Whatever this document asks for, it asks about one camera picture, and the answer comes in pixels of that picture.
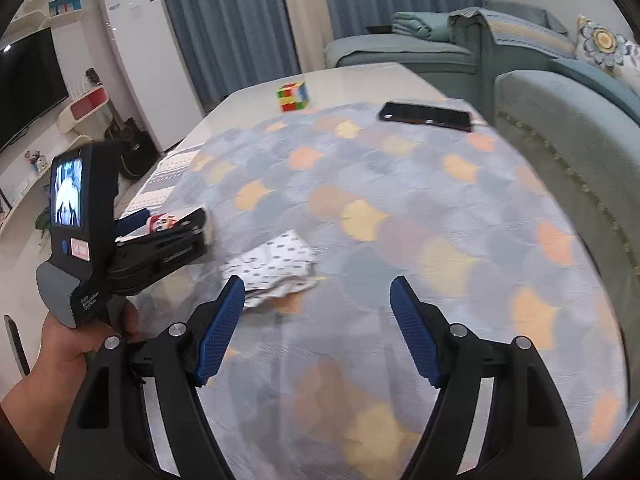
throw pillow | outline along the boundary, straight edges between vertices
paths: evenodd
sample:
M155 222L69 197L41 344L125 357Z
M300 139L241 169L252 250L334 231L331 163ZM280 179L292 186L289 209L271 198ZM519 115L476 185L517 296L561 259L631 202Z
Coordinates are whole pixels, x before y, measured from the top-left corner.
M596 66L640 96L640 46L633 41L580 16L575 57Z

rubik's cube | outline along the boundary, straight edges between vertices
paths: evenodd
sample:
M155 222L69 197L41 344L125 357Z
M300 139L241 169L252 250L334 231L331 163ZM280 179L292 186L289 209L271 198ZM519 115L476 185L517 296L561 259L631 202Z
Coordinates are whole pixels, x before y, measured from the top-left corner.
M281 86L278 90L278 102L283 112L302 110L309 102L305 82L289 83Z

white refrigerator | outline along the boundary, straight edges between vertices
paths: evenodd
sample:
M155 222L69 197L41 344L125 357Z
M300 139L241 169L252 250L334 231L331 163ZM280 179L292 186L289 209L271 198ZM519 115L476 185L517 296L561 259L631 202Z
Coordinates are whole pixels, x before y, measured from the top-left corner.
M161 152L204 118L164 0L103 0L111 45Z

sofa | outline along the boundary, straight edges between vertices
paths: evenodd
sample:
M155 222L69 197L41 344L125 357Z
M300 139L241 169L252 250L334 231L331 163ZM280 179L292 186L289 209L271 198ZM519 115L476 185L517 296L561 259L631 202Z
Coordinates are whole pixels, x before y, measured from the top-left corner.
M576 60L495 81L494 125L529 161L582 238L625 345L640 399L640 98Z
M575 51L562 23L539 7L488 2L449 13L448 27L449 41L401 34L341 38L327 45L326 66L398 62L445 95L468 101L491 121L497 76L544 70L549 59L573 57Z

table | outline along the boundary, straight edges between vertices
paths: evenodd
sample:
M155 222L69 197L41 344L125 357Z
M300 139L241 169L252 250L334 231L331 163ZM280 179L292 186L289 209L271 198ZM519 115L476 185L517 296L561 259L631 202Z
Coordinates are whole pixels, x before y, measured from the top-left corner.
M236 478L400 477L436 391L388 306L398 274L482 338L532 338L590 470L623 427L622 344L553 198L480 117L471 134L377 121L389 99L469 109L400 66L306 79L311 110L279 115L282 81L231 96L130 206L201 202L216 227L204 262L137 298L151 332L214 298L219 265L274 235L295 228L317 255L319 285L245 312L220 373L198 391ZM159 460L175 472L153 388L145 393ZM463 470L478 457L489 402L484 381Z

